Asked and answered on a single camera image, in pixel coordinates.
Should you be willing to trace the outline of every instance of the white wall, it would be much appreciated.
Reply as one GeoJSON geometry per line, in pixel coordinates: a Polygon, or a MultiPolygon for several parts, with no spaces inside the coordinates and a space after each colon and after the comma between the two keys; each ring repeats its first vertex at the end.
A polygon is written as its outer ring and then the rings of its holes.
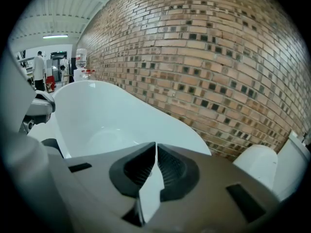
{"type": "Polygon", "coordinates": [[[71,58],[71,51],[72,51],[72,44],[65,44],[65,45],[51,45],[51,46],[44,46],[44,47],[38,47],[38,48],[33,48],[33,49],[27,49],[26,50],[26,58],[30,58],[30,57],[35,57],[37,56],[38,52],[41,51],[42,54],[43,52],[46,55],[46,60],[49,60],[51,58],[51,52],[59,52],[59,51],[63,51],[63,52],[67,52],[67,59],[70,60],[71,58]]]}

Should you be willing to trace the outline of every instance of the white toilet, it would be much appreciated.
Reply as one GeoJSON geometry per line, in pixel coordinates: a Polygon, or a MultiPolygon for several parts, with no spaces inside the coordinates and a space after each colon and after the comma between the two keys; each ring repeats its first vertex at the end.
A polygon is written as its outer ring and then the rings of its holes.
{"type": "Polygon", "coordinates": [[[263,145],[253,145],[246,149],[234,165],[272,190],[277,167],[276,152],[263,145]]]}

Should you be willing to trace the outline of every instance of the ceiling light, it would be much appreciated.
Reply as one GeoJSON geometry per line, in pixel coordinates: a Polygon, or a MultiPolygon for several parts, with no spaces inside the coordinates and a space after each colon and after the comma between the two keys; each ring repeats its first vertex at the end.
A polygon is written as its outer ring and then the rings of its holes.
{"type": "Polygon", "coordinates": [[[49,38],[63,38],[63,37],[68,37],[68,34],[48,35],[48,36],[44,36],[43,39],[49,39],[49,38]]]}

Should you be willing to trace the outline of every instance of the person in white shirt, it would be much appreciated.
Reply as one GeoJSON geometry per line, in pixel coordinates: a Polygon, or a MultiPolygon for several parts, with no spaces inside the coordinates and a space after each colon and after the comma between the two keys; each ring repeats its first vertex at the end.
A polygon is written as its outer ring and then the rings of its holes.
{"type": "Polygon", "coordinates": [[[62,86],[69,83],[69,61],[67,60],[67,56],[60,61],[60,70],[62,72],[62,86]]]}
{"type": "Polygon", "coordinates": [[[35,87],[37,90],[45,91],[44,87],[44,59],[42,57],[42,52],[38,52],[38,56],[34,58],[34,66],[33,66],[33,76],[35,81],[35,87]]]}

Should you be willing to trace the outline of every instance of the white bathtub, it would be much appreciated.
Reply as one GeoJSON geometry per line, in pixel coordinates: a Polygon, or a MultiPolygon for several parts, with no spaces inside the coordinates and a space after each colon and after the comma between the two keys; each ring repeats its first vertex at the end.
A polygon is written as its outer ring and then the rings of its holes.
{"type": "Polygon", "coordinates": [[[65,158],[120,150],[145,142],[170,144],[211,155],[185,123],[120,87],[102,81],[68,84],[53,94],[56,111],[30,131],[39,141],[56,138],[65,158]]]}

